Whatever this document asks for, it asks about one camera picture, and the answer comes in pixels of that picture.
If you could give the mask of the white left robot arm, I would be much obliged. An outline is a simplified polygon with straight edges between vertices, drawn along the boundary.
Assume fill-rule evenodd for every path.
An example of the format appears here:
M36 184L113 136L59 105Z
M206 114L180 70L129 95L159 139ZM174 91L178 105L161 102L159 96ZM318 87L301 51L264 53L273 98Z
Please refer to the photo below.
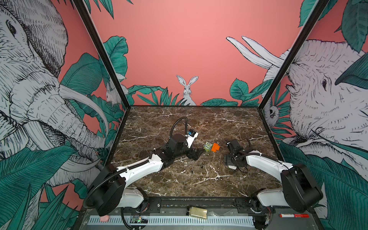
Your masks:
M88 188L82 206L96 209L99 216L105 216L116 208L145 209L142 204L148 202L147 195L139 189L128 189L128 186L151 173L162 171L183 155L198 160L205 149L192 147L196 136L175 134L141 161L121 167L106 165Z

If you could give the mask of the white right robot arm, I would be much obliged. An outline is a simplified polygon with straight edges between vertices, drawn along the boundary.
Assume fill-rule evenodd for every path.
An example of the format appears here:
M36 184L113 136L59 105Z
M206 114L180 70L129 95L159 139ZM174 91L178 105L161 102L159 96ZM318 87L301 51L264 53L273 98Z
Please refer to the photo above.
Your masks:
M250 196L252 212L258 214L270 207L288 207L303 213L324 198L321 187L304 164L268 157L251 145L244 148L238 140L226 140L226 146L230 152L226 155L229 168L254 167L281 182L280 188L260 189Z

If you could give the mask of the green owl puzzle piece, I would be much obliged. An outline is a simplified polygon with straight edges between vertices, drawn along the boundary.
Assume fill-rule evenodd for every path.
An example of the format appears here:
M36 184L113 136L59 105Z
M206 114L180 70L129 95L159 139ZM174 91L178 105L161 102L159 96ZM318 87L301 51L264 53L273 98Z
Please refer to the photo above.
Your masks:
M203 146L203 149L205 152L210 152L212 150L213 144L210 142L206 142Z

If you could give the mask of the orange toy brick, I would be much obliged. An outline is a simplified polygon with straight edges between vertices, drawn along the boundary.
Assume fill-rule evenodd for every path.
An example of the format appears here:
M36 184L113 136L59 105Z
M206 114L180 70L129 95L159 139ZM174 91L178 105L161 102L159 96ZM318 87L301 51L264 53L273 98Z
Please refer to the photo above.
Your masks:
M220 149L220 145L219 144L217 144L217 143L213 143L212 144L212 148L211 148L211 151L212 152L217 152L217 151L219 151L219 149Z

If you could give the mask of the red marker pen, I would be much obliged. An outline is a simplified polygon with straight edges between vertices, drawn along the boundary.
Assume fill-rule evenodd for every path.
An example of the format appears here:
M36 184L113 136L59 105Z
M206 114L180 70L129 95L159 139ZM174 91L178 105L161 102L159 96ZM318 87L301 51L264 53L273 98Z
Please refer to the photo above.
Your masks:
M280 218L309 218L308 214L279 214Z

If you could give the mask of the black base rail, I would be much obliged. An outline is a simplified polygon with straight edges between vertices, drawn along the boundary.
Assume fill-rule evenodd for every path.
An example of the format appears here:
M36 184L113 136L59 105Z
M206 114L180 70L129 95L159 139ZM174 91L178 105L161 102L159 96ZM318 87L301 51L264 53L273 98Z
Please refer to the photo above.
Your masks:
M204 209L236 209L240 214L258 215L272 213L272 208L256 206L247 196L149 196L136 208L136 212L159 213L163 208L198 207Z

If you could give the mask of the black frame post right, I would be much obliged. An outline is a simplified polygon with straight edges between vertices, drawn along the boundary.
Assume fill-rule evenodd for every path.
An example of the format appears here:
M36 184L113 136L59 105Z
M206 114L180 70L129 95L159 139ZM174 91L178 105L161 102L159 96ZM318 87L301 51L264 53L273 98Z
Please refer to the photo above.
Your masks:
M272 81L272 84L268 91L266 92L266 95L264 99L261 101L260 105L258 106L258 110L261 111L264 109L266 103L272 96L275 89L280 84L281 80L286 74L287 69L292 64L293 60L295 59L296 55L298 54L299 50L301 49L303 43L308 38L309 34L311 33L312 29L314 28L316 22L318 21L319 17L323 13L324 9L326 8L327 4L329 3L329 0L319 0L316 1L314 4L304 26L302 27L297 39L295 40L293 46L290 49L289 54L287 55L285 61L283 62L282 66L280 67L279 71L277 72L276 77Z

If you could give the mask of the black frame post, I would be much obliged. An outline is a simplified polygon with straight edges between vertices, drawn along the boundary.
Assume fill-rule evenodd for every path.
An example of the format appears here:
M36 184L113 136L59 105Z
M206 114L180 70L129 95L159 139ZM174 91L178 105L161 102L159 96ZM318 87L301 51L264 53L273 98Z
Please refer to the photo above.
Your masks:
M266 95L264 99L261 101L260 105L258 106L258 110L261 111L264 109L266 103L272 96L275 89L280 84L281 80L286 74L287 69L292 64L293 60L295 59L296 55L298 54L299 50L301 49L303 43L308 38L309 34L311 33L312 29L314 28L316 22L318 21L319 17L323 13L324 9L326 8L327 4L329 3L329 0L319 0L316 1L314 4L304 26L302 27L297 39L295 40L293 46L290 49L289 54L287 55L285 61L283 62L282 66L280 67L279 71L277 72L276 77L272 81L272 84L268 91L266 92Z
M125 109L130 109L130 105L129 105L129 102L121 88L121 84L120 82L118 81L118 78L117 78L117 75L116 75L116 72L114 70L114 67L111 63L111 60L106 52L106 49L101 41L101 38L96 30L96 27L93 23L93 20L91 19L90 17L90 14L88 12L88 9L86 8L86 4L84 1L82 0L73 0L73 3L89 33L89 36L91 37L92 41L93 41L93 44L98 52L98 55L100 56L105 68L106 68L106 71L109 75L109 77L111 78L117 92L118 92L118 95L119 95L119 98L121 99L122 101L122 104L124 105Z

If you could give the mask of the black frame post left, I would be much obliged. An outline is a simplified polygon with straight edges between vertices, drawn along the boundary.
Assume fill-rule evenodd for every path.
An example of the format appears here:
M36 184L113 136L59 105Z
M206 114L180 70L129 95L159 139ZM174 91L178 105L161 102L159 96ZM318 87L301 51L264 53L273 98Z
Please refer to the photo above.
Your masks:
M82 0L73 0L73 3L89 33L89 36L91 37L92 41L93 41L93 44L98 52L98 55L100 56L105 68L106 68L106 71L109 75L109 77L111 78L117 92L118 92L118 95L119 95L119 98L121 99L122 101L122 104L124 105L125 109L130 109L130 105L129 105L129 102L121 88L121 84L120 82L118 81L118 78L117 78L117 75L116 75L116 72L114 70L114 67L111 63L111 60L106 52L106 49L101 41L101 38L96 30L96 27L93 23L93 20L91 19L90 17L90 14L88 12L88 9L86 8L86 4L84 1Z

